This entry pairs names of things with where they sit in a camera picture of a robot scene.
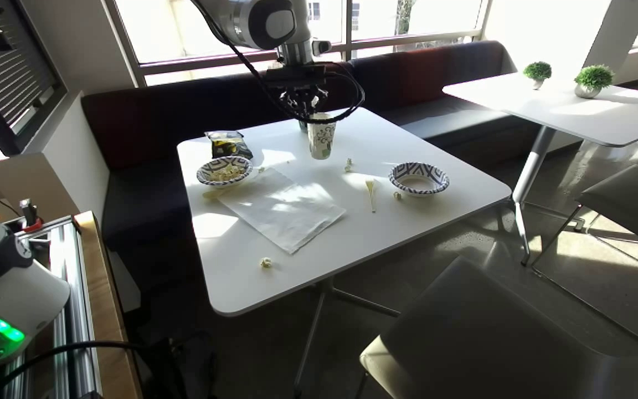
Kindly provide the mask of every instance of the white table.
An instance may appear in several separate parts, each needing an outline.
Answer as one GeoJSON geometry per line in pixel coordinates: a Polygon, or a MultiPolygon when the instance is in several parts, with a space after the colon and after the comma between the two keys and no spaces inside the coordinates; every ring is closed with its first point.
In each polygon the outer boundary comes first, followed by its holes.
{"type": "Polygon", "coordinates": [[[207,137],[182,143],[178,153],[192,232],[211,306],[220,315],[249,312],[510,198],[506,185],[366,109],[338,125],[329,160],[310,158],[307,135],[294,121],[241,134],[256,153],[256,166],[274,169],[292,182],[320,182],[346,208],[346,217],[299,254],[288,256],[227,206],[207,198],[208,189],[196,173],[211,160],[211,143],[207,137]],[[349,158],[354,162],[354,173],[346,173],[349,158]],[[431,201],[398,203],[389,176],[402,162],[435,165],[448,173],[449,189],[431,201]],[[379,182],[377,214],[370,208],[366,179],[379,182]],[[270,257],[272,269],[262,269],[262,257],[270,257]]]}
{"type": "Polygon", "coordinates": [[[541,91],[535,91],[531,80],[520,74],[510,74],[449,85],[444,91],[542,125],[515,189],[517,226],[526,250],[529,250],[529,247],[523,205],[557,132],[614,147],[638,141],[638,91],[633,89],[607,86],[597,101],[580,101],[575,96],[575,82],[546,80],[541,91]]]}

